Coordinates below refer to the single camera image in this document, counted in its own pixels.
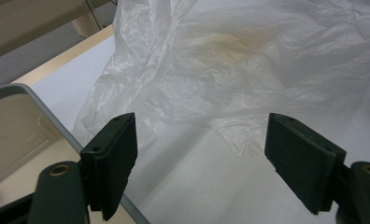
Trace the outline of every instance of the table surface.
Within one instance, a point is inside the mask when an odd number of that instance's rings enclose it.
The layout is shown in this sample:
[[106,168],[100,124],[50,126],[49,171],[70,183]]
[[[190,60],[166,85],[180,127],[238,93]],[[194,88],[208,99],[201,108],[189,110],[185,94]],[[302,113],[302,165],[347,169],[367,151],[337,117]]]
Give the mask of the table surface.
[[[107,28],[16,82],[30,85],[71,132],[115,50],[112,34]],[[351,123],[346,135],[363,135],[360,127]],[[167,138],[176,144],[167,144]],[[334,223],[337,206],[318,217],[309,214],[263,154],[239,158],[202,125],[171,125],[156,139],[140,148],[126,189],[153,223]],[[348,163],[370,161],[370,152],[348,153]]]

